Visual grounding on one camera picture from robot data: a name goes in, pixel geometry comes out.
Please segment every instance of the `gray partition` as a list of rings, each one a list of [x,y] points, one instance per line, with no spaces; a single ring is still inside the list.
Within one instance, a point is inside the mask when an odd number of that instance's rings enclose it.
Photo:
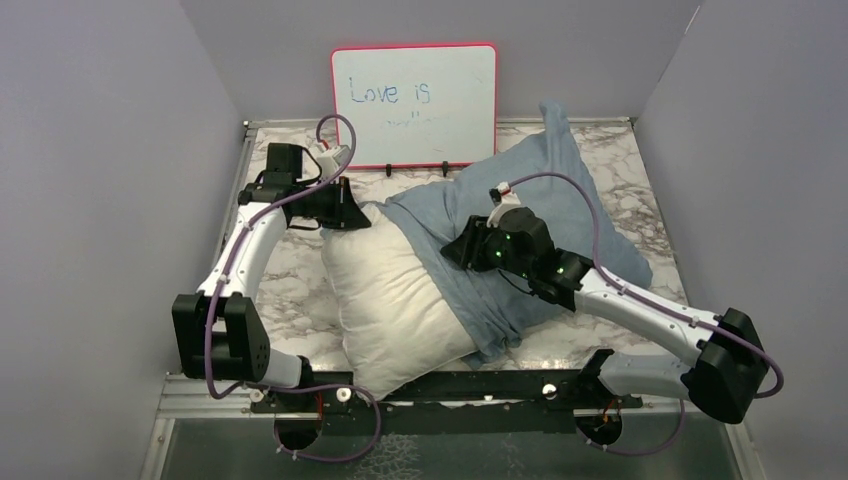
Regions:
[[[701,0],[181,0],[236,105],[251,120],[333,108],[340,46],[494,42],[501,115],[540,100],[576,117],[635,116]]]
[[[846,113],[848,2],[707,0],[636,124],[692,303],[786,371],[748,415],[773,479],[848,477]]]
[[[0,477],[137,478],[242,134],[176,0],[0,2]]]

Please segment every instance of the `gray floor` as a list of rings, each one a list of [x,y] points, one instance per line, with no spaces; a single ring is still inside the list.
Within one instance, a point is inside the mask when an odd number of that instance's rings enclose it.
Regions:
[[[616,446],[644,449],[661,443],[676,415],[632,415]],[[601,453],[576,435],[512,433],[387,436],[367,457],[323,465],[276,454],[270,420],[178,420],[165,479],[738,479],[723,425],[702,414],[687,416],[681,438],[667,451],[641,458]],[[341,455],[365,438],[322,437],[311,453]]]

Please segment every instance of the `white pillow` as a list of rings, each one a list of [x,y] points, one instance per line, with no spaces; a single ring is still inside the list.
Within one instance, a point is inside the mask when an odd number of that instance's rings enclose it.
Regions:
[[[371,228],[329,231],[322,259],[339,302],[354,384],[382,399],[477,351],[403,232],[373,204]]]

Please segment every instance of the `red whiteboard frame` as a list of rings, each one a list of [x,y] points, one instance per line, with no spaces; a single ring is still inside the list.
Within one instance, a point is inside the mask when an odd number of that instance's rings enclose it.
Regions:
[[[495,115],[492,125],[492,129],[494,134],[492,135],[492,155],[498,152],[498,72],[500,70],[499,64],[499,52],[498,48],[494,43],[491,42],[470,42],[470,43],[415,43],[415,44],[388,44],[388,45],[370,45],[370,46],[359,46],[359,47],[338,47],[333,49],[330,52],[330,73],[333,77],[333,111],[339,112],[339,104],[338,99],[336,98],[336,75],[333,70],[333,55],[336,52],[347,51],[347,50],[396,50],[396,49],[406,49],[406,48],[453,48],[453,47],[490,47],[495,52]],[[336,135],[339,132],[339,121],[336,120]],[[467,167],[472,165],[474,162],[451,162],[448,163],[449,167]],[[391,163],[389,164],[393,169],[395,168],[442,168],[441,163]],[[386,165],[351,165],[347,167],[348,170],[381,170],[386,168]]]

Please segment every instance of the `white marble surface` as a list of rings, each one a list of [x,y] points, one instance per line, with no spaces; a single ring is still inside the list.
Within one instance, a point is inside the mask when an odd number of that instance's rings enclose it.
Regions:
[[[498,128],[498,150],[540,132],[542,124]],[[651,290],[685,302],[665,228],[660,220],[648,177],[629,125],[574,125],[572,132],[583,161],[595,178],[604,208],[619,231],[633,241],[654,272]],[[322,134],[331,143],[332,132]],[[265,128],[257,132],[248,179],[265,164],[268,144],[297,143],[314,152],[317,142],[311,128]],[[309,164],[307,175],[316,170]],[[441,171],[351,172],[357,201],[385,200],[414,185],[442,180]],[[289,230],[277,244],[256,299],[274,348],[309,357],[316,370],[349,370],[342,351],[338,305],[321,262],[322,240],[318,232]],[[598,348],[611,347],[630,353],[655,353],[651,342],[605,320],[566,313],[529,329],[519,348],[484,367],[491,369],[580,368]],[[467,370],[461,361],[443,370]]]

